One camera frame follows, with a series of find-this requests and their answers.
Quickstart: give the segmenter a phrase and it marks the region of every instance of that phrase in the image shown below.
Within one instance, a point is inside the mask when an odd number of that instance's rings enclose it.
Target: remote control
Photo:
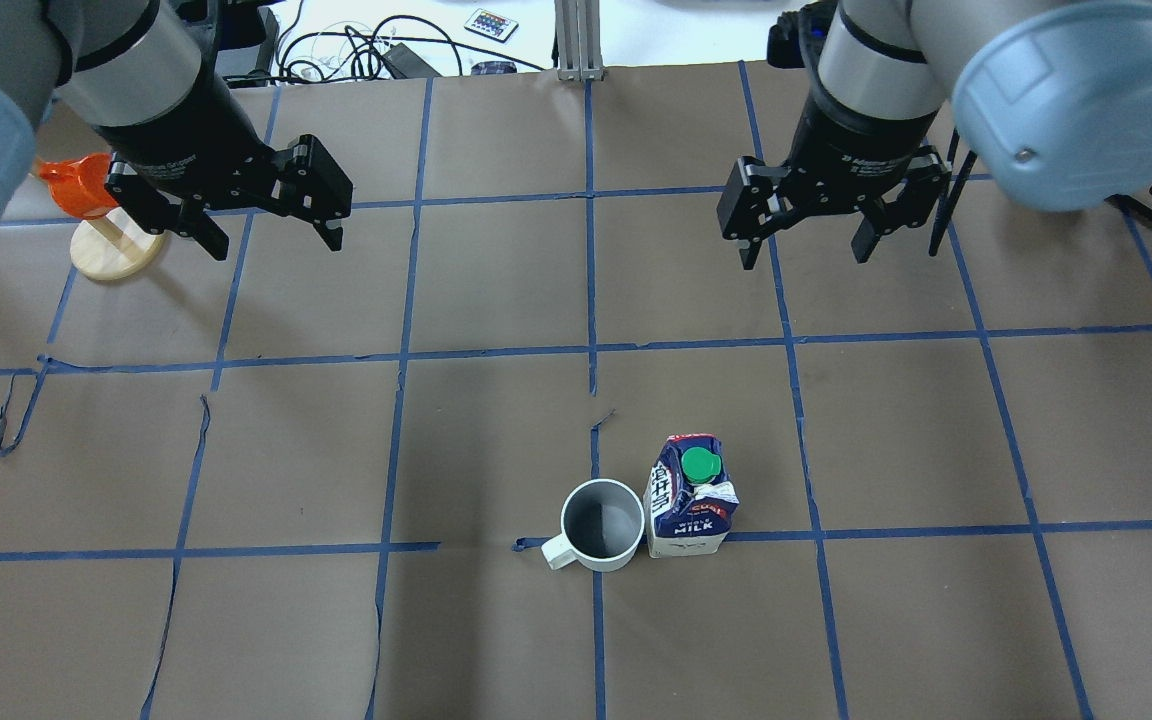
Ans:
[[[495,41],[506,41],[509,40],[509,35],[518,29],[518,23],[516,20],[502,18],[498,14],[479,8],[467,20],[465,29]]]

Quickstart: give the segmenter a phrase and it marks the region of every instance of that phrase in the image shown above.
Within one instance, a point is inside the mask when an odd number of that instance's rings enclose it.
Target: mug handle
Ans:
[[[540,552],[545,555],[545,562],[550,562],[551,570],[562,568],[562,566],[576,560],[576,548],[570,541],[567,541],[567,536],[562,535],[547,539],[540,546]]]

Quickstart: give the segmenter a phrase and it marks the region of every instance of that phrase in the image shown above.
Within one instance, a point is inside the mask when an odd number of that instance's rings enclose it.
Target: wooden stand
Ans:
[[[69,241],[69,259],[84,276],[114,282],[146,268],[165,245],[161,234],[143,232],[122,209],[83,220]]]

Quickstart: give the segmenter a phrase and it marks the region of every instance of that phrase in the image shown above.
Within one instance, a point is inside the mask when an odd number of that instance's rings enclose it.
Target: grid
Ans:
[[[753,142],[755,152],[763,156],[763,143],[758,127],[758,118],[755,114],[755,94],[751,90],[749,71],[745,63],[738,65],[741,81],[741,92],[745,100],[745,111],[749,119],[750,137]],[[387,600],[387,577],[389,560],[393,553],[408,552],[438,552],[440,543],[437,538],[430,541],[393,541],[393,514],[394,501],[396,501],[397,488],[397,464],[399,447],[402,444],[404,396],[408,369],[412,363],[422,361],[455,361],[470,359],[470,357],[499,357],[499,356],[539,356],[539,355],[573,355],[588,356],[589,361],[589,387],[591,395],[598,392],[598,364],[599,356],[605,354],[623,353],[652,353],[666,350],[700,350],[700,348],[722,347],[783,347],[785,359],[790,378],[791,412],[794,414],[797,441],[799,441],[801,470],[804,473],[804,500],[806,502],[810,529],[803,530],[755,530],[755,532],[733,532],[728,536],[728,541],[742,543],[767,543],[767,541],[790,541],[812,543],[814,546],[814,564],[817,564],[820,602],[823,604],[824,630],[828,647],[829,670],[833,680],[833,694],[838,705],[839,717],[849,717],[849,702],[847,702],[846,687],[846,657],[840,651],[838,642],[838,621],[835,616],[835,600],[831,586],[828,547],[829,541],[844,541],[846,539],[890,539],[890,538],[934,538],[934,537],[970,537],[970,536],[1029,536],[1032,538],[1038,562],[1043,569],[1043,579],[1046,584],[1047,597],[1051,606],[1053,620],[1060,635],[1060,646],[1064,652],[1064,661],[1068,665],[1069,682],[1073,687],[1079,714],[1083,717],[1093,715],[1091,698],[1087,697],[1087,689],[1084,687],[1082,670],[1079,667],[1078,651],[1074,646],[1070,637],[1068,623],[1064,617],[1064,606],[1061,602],[1060,588],[1058,588],[1055,574],[1052,571],[1048,558],[1046,537],[1060,533],[1116,533],[1132,532],[1132,530],[1152,530],[1152,520],[1092,520],[1092,521],[1067,521],[1066,523],[1043,523],[1038,516],[1038,510],[1030,492],[1025,471],[1023,450],[1021,450],[1015,427],[1011,424],[1011,415],[1005,384],[1001,381],[1000,372],[995,361],[995,354],[991,341],[999,338],[1051,338],[1051,336],[1076,336],[1076,334],[1134,334],[1152,333],[1150,324],[1129,325],[1096,325],[1096,327],[1062,328],[1062,327],[1033,327],[1033,328],[988,328],[983,319],[980,302],[973,290],[973,279],[968,270],[968,263],[961,247],[956,228],[950,227],[950,247],[954,251],[954,259],[963,282],[970,314],[973,319],[973,329],[964,331],[925,331],[925,332],[892,332],[892,333],[852,333],[852,334],[801,334],[794,331],[791,308],[786,300],[785,281],[780,263],[780,252],[776,249],[776,238],[768,241],[770,260],[772,265],[774,291],[776,291],[776,310],[780,314],[782,333],[773,338],[737,338],[730,340],[684,340],[684,341],[659,341],[647,343],[599,342],[598,328],[596,327],[596,260],[594,248],[598,240],[594,235],[594,212],[598,199],[607,197],[626,196],[650,196],[650,195],[690,195],[712,194],[721,191],[719,185],[682,185],[666,188],[623,188],[623,190],[596,190],[594,185],[594,92],[593,86],[588,83],[584,90],[584,143],[585,143],[585,188],[584,192],[571,194],[535,194],[535,195],[502,195],[490,197],[449,197],[449,199],[425,199],[425,161],[429,154],[429,129],[431,106],[434,104],[434,81],[426,81],[424,88],[424,105],[422,105],[420,120],[420,153],[416,170],[416,187],[411,200],[364,200],[356,202],[354,209],[410,209],[412,211],[414,228],[408,250],[408,272],[406,279],[406,295],[403,305],[402,341],[397,353],[372,354],[365,356],[296,356],[296,357],[227,357],[227,344],[229,341],[233,324],[234,310],[236,310],[238,293],[241,291],[243,268],[247,264],[248,241],[250,241],[252,225],[259,213],[242,213],[244,215],[243,233],[238,243],[236,266],[234,266],[233,280],[229,289],[228,304],[225,308],[223,325],[221,325],[220,340],[215,348],[215,359],[211,363],[175,363],[154,365],[104,365],[104,366],[79,366],[65,363],[51,356],[41,356],[40,365],[37,367],[0,367],[0,377],[17,378],[29,376],[35,379],[33,388],[29,393],[26,406],[22,416],[17,438],[26,437],[29,423],[31,423],[33,410],[38,397],[45,392],[47,378],[51,376],[83,376],[101,373],[183,373],[183,372],[211,372],[211,389],[217,392],[223,381],[223,373],[235,367],[274,366],[274,365],[313,365],[313,364],[361,364],[361,363],[394,363],[397,364],[397,391],[394,396],[392,437],[388,456],[387,483],[385,483],[384,515],[381,539],[379,543],[347,543],[347,544],[301,544],[301,546],[260,546],[260,547],[187,547],[189,532],[189,521],[194,509],[198,482],[200,482],[202,461],[206,455],[207,429],[210,424],[210,412],[206,399],[202,399],[202,419],[198,429],[197,450],[195,453],[191,472],[188,478],[185,500],[180,513],[179,537],[174,547],[164,548],[132,548],[132,550],[82,550],[82,551],[0,551],[0,562],[20,561],[52,561],[52,560],[113,560],[113,559],[161,559],[173,561],[173,597],[175,582],[179,578],[180,562],[191,558],[241,558],[241,556],[302,556],[302,555],[351,555],[351,553],[369,553],[379,560],[378,582],[376,583],[376,609],[380,624],[384,624],[385,600]],[[273,92],[273,106],[270,111],[268,126],[265,128],[265,141],[270,142],[273,136],[275,120],[278,118],[279,104],[282,100],[282,91],[275,88]],[[972,176],[972,182],[988,182],[988,176]],[[473,350],[439,350],[439,351],[414,351],[411,348],[412,314],[416,294],[417,258],[420,245],[420,212],[427,205],[475,205],[497,204],[498,202],[531,202],[531,200],[579,200],[585,202],[585,242],[586,242],[586,290],[588,290],[588,343],[568,346],[522,346],[522,347],[498,347],[475,348]],[[13,222],[6,225],[33,225],[33,223],[68,223],[69,220],[41,220],[40,222]],[[1152,282],[1152,258],[1151,252],[1143,241],[1137,225],[1126,212],[1123,222],[1132,234],[1135,247],[1139,255],[1139,260],[1149,273]],[[65,289],[61,291],[59,305],[56,306],[54,320],[50,327],[47,343],[55,342],[61,323],[65,319],[70,293],[76,282],[76,272],[70,270],[65,280]],[[986,364],[993,396],[995,396],[998,415],[1005,427],[1006,442],[1011,456],[1016,486],[1021,501],[1024,503],[1026,523],[1014,524],[987,524],[987,525],[943,525],[943,526],[892,526],[892,528],[826,528],[820,520],[820,513],[814,500],[812,462],[809,458],[809,441],[805,434],[808,416],[804,409],[803,389],[799,384],[799,348],[811,344],[846,344],[846,343],[872,343],[872,342],[935,342],[948,340],[969,340],[979,343],[980,354]],[[602,420],[590,429],[589,452],[591,477],[600,477],[600,427]],[[513,546],[517,552],[524,552],[538,547],[545,538],[524,537],[518,538]],[[596,715],[605,719],[608,715],[607,697],[607,664],[605,664],[605,624],[604,624],[604,578],[600,574],[591,574],[591,602],[593,604],[593,616],[590,619],[591,630],[593,630],[593,666],[594,666],[594,707]],[[164,629],[164,643],[168,637],[168,629]],[[142,717],[150,717],[152,702],[154,700],[154,688],[146,697],[145,706],[142,708]],[[366,717],[369,720],[376,714],[376,688],[372,688],[372,698],[369,703]]]

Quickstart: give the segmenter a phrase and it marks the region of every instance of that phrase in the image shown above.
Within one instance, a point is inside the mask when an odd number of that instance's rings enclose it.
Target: white mug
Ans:
[[[643,538],[643,501],[624,483],[596,478],[574,488],[558,516],[558,536],[540,547],[550,569],[579,560],[590,570],[626,568]]]

